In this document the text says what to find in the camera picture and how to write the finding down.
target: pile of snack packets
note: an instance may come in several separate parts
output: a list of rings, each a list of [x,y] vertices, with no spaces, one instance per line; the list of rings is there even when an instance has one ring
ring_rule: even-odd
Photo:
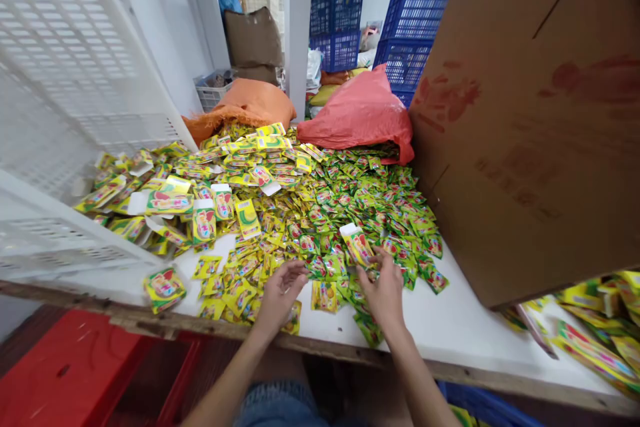
[[[94,191],[75,208],[130,242],[170,259],[190,248],[202,253],[194,278],[202,281],[201,316],[250,324],[269,276],[285,261],[304,260],[314,310],[351,304],[369,345],[382,342],[359,285],[355,264],[379,275],[371,245],[401,266],[405,287],[422,277],[438,294],[447,279],[435,216],[416,190],[411,168],[383,165],[397,156],[392,143],[347,150],[299,143],[281,123],[247,127],[235,121],[205,140],[197,153],[181,143],[132,158],[108,154],[97,162]],[[219,236],[235,234],[235,250],[208,256]],[[185,295],[175,271],[145,280],[154,312]],[[299,331],[297,302],[285,331]]]
[[[622,393],[640,399],[640,272],[591,279],[556,293],[555,299],[592,338],[559,321],[552,343]],[[525,305],[540,312],[549,302],[546,296]],[[527,330],[513,308],[503,315],[514,330]]]

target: stacked blue crate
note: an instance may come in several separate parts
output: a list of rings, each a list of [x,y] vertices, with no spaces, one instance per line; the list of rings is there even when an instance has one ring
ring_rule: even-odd
[[[448,0],[390,0],[373,66],[387,64],[391,90],[407,108]]]
[[[356,68],[361,13],[362,0],[311,0],[309,47],[324,54],[322,70]]]

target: red plastic bag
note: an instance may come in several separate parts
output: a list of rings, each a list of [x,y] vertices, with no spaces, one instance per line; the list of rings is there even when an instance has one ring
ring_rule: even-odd
[[[383,163],[409,163],[413,159],[411,120],[391,92],[385,67],[363,72],[336,90],[316,118],[298,125],[298,140],[331,149],[391,140],[400,147],[400,159]]]

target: blue plastic crate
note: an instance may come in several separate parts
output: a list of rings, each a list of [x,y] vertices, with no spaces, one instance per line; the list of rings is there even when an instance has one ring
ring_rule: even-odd
[[[450,382],[438,382],[438,387],[448,403],[466,409],[470,415],[491,427],[543,427],[536,419],[486,390]]]
[[[413,96],[415,95],[415,91],[412,92],[403,92],[399,90],[391,90],[392,94],[400,99],[405,108],[409,110],[409,106],[411,105],[411,100],[413,100]]]
[[[362,0],[311,0],[309,35],[328,35],[360,28]]]
[[[434,40],[448,0],[390,0],[381,40]]]
[[[431,41],[383,40],[378,43],[373,68],[387,64],[392,90],[415,91],[431,51]]]
[[[320,68],[326,72],[356,68],[359,46],[360,30],[309,37],[311,50],[320,50],[324,54]]]

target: right hand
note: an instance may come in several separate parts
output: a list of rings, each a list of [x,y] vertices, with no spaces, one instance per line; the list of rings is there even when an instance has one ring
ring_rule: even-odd
[[[377,263],[380,266],[378,280],[372,283],[360,265],[356,268],[369,309],[385,336],[389,337],[394,330],[406,328],[402,314],[404,281],[400,267],[394,263],[393,257],[383,248],[374,247],[373,249],[377,255],[368,260],[369,263]]]

